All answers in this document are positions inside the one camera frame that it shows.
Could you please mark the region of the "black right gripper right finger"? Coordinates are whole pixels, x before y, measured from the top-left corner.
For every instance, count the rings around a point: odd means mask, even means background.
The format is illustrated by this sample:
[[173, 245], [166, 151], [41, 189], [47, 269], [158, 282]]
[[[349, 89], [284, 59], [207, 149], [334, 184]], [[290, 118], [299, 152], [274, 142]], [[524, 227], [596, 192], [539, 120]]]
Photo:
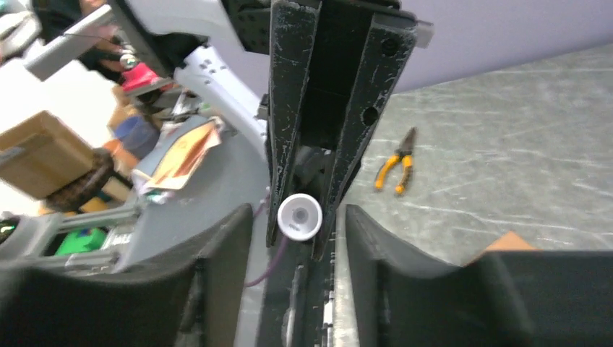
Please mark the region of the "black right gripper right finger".
[[346, 208], [362, 346], [610, 346], [610, 251], [487, 252], [465, 266]]

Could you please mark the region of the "brown paper envelope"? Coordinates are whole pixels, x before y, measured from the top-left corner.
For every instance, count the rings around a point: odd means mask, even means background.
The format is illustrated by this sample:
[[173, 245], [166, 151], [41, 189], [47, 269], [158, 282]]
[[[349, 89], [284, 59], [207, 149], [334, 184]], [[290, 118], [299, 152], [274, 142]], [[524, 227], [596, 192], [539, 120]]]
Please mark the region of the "brown paper envelope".
[[487, 252], [506, 252], [506, 251], [532, 251], [537, 250], [536, 247], [529, 244], [526, 240], [516, 234], [514, 231], [508, 231], [501, 237], [492, 242], [482, 252], [478, 253], [471, 262], [485, 255]]

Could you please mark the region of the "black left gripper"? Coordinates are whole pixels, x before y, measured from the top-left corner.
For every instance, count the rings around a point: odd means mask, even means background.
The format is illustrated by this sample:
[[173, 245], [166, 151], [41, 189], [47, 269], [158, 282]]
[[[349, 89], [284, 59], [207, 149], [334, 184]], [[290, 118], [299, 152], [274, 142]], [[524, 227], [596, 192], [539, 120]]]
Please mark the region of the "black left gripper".
[[311, 180], [300, 164], [301, 145], [335, 148], [312, 248], [320, 260], [343, 190], [408, 58], [428, 46], [434, 25], [387, 15], [401, 13], [399, 1], [226, 1], [225, 9], [243, 47], [270, 57], [267, 247], [278, 238], [282, 201]]

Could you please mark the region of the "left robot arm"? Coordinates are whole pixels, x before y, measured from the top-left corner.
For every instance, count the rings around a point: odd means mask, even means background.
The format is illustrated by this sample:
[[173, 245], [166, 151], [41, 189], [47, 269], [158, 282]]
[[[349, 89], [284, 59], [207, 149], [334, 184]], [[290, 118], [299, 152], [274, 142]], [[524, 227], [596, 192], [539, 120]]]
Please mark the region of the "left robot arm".
[[[312, 243], [320, 259], [335, 211], [379, 118], [416, 47], [428, 46], [433, 26], [399, 1], [112, 1], [116, 21], [141, 60], [217, 108], [268, 161], [267, 245], [276, 215], [294, 190], [303, 146], [329, 150], [317, 198], [322, 226]], [[216, 39], [270, 58], [267, 123], [260, 98], [228, 68]]]

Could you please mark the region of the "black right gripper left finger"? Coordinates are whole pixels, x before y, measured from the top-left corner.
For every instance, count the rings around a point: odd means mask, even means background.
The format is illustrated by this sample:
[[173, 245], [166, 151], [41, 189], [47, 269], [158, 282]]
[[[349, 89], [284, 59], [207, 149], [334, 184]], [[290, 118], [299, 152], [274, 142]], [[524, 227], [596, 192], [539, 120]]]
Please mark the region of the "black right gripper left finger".
[[3, 346], [232, 346], [253, 226], [242, 205], [120, 273], [1, 264]]

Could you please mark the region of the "green white glue stick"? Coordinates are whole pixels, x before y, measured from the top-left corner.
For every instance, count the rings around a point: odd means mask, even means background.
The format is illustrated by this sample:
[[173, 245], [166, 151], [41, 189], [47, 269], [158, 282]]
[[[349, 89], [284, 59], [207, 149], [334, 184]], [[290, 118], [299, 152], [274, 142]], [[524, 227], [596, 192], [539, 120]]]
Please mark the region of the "green white glue stick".
[[277, 212], [281, 233], [292, 241], [308, 241], [319, 232], [322, 208], [311, 195], [292, 194], [282, 201]]

